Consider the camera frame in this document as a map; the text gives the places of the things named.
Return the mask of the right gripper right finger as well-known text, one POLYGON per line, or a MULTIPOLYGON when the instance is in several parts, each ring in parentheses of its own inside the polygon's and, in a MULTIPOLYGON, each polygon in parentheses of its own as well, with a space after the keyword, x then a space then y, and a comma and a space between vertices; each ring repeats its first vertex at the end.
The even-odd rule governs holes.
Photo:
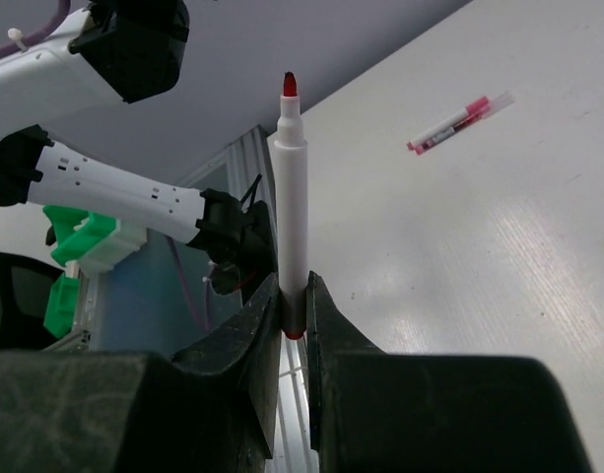
POLYGON ((310 443, 324 472, 588 472, 556 378, 526 357, 388 354, 306 289, 310 443))

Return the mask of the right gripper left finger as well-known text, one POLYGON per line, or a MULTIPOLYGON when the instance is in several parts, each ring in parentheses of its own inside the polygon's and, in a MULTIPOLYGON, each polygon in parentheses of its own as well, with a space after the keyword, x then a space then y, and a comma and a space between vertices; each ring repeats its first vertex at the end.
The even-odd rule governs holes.
POLYGON ((260 472, 273 455, 278 281, 171 359, 0 352, 0 472, 260 472))

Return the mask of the white pen red tip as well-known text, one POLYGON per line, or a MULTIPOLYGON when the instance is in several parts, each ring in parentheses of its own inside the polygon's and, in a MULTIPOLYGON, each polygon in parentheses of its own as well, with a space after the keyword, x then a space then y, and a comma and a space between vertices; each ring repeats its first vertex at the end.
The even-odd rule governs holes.
POLYGON ((282 297, 281 328, 299 340, 306 332, 305 291, 308 281, 307 141, 301 98, 293 72, 284 75, 280 116, 273 142, 277 263, 282 297))

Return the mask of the dark red pen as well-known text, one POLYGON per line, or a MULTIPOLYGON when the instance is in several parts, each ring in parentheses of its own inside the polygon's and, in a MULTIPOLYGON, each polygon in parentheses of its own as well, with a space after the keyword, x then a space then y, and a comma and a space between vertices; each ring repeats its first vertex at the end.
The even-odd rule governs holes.
POLYGON ((493 114, 503 110, 507 106, 510 106, 514 102, 514 97, 510 93, 503 93, 502 95, 499 95, 493 99, 488 99, 490 100, 488 105, 479 109, 477 112, 472 113, 470 116, 460 121, 459 123, 456 123, 455 125, 452 125, 446 128, 445 130, 438 132, 434 137, 427 140, 415 151, 411 152, 414 152, 417 155, 422 155, 428 150, 444 142, 445 140, 453 137, 460 131, 472 126, 473 124, 477 123, 482 119, 486 119, 487 117, 492 116, 493 114))

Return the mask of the white pen pink tip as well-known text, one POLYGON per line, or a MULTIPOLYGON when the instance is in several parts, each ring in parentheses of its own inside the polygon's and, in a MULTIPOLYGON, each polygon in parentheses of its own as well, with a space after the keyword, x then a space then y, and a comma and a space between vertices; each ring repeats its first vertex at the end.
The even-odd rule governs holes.
POLYGON ((455 111, 449 117, 445 118, 441 123, 434 125, 429 130, 425 131, 418 137, 412 139, 407 143, 407 148, 410 151, 415 151, 418 147, 423 145, 427 140, 434 137, 438 132, 445 130, 446 128, 459 123, 464 120, 472 113, 477 112, 479 109, 488 105, 490 100, 487 97, 480 97, 477 100, 465 105, 460 108, 458 111, 455 111))

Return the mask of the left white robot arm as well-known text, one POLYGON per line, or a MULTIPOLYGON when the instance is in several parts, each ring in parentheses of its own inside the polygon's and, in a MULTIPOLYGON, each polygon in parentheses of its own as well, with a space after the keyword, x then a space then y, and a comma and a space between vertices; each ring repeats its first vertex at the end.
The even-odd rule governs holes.
POLYGON ((140 118, 178 82, 190 33, 182 1, 62 1, 48 27, 0 50, 0 207, 88 210, 158 232, 235 267, 249 296, 275 269, 261 201, 123 170, 153 150, 140 118))

